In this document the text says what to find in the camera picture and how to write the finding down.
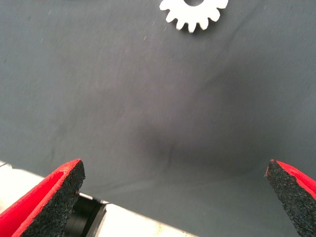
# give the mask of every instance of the white gear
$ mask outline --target white gear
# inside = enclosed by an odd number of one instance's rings
[[[184,0],[163,0],[160,4],[160,10],[170,10],[166,21],[171,22],[175,18],[178,19],[177,30],[181,30],[187,23],[190,33],[193,33],[197,23],[202,30],[208,27],[208,18],[212,21],[217,21],[220,17],[218,8],[224,9],[227,6],[228,0],[204,0],[200,5],[189,6]]]

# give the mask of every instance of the black foam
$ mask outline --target black foam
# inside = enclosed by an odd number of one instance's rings
[[[79,197],[79,188],[85,178],[82,161],[70,171],[61,188],[36,216],[21,236],[61,237],[67,219]]]
[[[283,208],[302,237],[316,237],[316,201],[275,161],[271,161],[267,178]]]

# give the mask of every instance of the gear hole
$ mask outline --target gear hole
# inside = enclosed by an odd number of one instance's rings
[[[204,2],[204,0],[184,0],[184,2],[189,6],[198,6]]]

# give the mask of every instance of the red plastic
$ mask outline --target red plastic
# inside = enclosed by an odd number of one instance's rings
[[[60,166],[0,214],[0,236],[19,237],[60,189],[65,178],[80,161],[76,159]]]
[[[299,171],[297,168],[283,163],[281,161],[276,161],[282,169],[284,169],[288,174],[294,176],[296,178],[296,182],[305,189],[308,193],[312,195],[314,199],[316,199],[316,181],[306,174]]]

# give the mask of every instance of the gray fabric surface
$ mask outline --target gray fabric surface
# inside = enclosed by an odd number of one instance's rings
[[[271,158],[316,178],[316,2],[231,0],[193,35],[159,0],[0,0],[0,159],[199,236],[297,236]]]

